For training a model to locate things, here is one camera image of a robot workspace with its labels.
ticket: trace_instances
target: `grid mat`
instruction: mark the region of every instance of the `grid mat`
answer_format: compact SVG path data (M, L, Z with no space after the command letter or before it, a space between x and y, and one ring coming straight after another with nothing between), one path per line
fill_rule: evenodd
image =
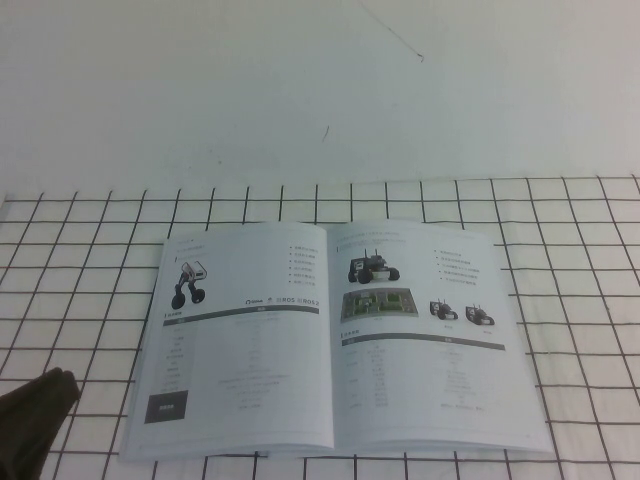
M43 479L638 479L640 184L626 178L78 192L0 209L0 393L53 368L82 398ZM403 218L491 236L553 454L258 455L120 463L133 365L162 242L266 220Z

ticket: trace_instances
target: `white wall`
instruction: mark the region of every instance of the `white wall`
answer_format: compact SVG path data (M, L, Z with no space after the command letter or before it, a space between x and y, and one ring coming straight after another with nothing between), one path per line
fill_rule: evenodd
M626 174L639 19L633 0L0 0L0 183Z

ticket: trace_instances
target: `booklet page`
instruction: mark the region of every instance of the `booklet page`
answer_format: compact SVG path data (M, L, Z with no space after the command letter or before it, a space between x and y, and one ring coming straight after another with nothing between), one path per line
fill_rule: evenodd
M333 446L326 233L231 227L163 252L125 455Z
M549 448L485 236L387 221L328 243L337 448Z

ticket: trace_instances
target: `robot image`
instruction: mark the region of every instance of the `robot image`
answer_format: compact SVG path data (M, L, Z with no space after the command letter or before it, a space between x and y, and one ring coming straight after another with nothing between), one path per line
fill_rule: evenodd
M367 249L364 250L364 257L354 258L351 260L349 266L349 282L369 283L371 280L384 280L385 274L387 279L391 281L398 280L400 278L400 272L397 268L391 268L387 266L387 261L376 254L367 256Z
M174 310L182 308L185 302L184 293L182 293L182 286L186 283L191 292L191 301L193 303L200 303L204 300L204 290L196 288L195 283L198 280L204 280L207 278L207 271L204 269L200 262L193 262L193 266L189 262L182 264L182 273L180 274L180 280L176 283L176 294L171 300L171 307Z
M437 302L429 303L429 311L431 315L437 316L440 320L457 320L458 314L451 310L451 307L447 305L447 301L442 302L438 299Z
M496 322L493 321L493 318L487 315L487 312L480 308L480 305L477 307L474 305L473 307L466 307L465 313L467 316L467 320L471 323L475 323L476 325L495 325Z

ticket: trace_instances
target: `wheeled robot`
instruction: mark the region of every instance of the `wheeled robot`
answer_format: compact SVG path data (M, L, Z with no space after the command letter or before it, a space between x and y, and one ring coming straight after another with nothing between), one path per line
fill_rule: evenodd
M364 250L364 257L354 258L349 266L349 282L369 283L371 280L391 280L395 281L400 278L400 272L397 268L387 266L387 261L376 254L367 256L367 249Z
M204 269L200 262L193 262L193 266L189 262L182 264L182 273L180 274L180 280L176 283L176 294L171 300L171 307L174 310L178 310L184 306L186 300L184 293L182 293L182 286L186 283L191 292L191 301L193 303L200 303L204 300L204 290L196 288L196 282L198 280L204 280L207 278L207 271Z
M475 323L476 325L495 325L496 322L493 321L493 318L487 315L487 312L480 308L480 305L477 307L474 305L473 307L466 307L465 313L467 316L467 320L471 323Z
M457 320L458 314L451 310L451 307L447 304L446 300L442 302L438 299L437 302L429 303L429 311L431 315L438 317L440 320Z

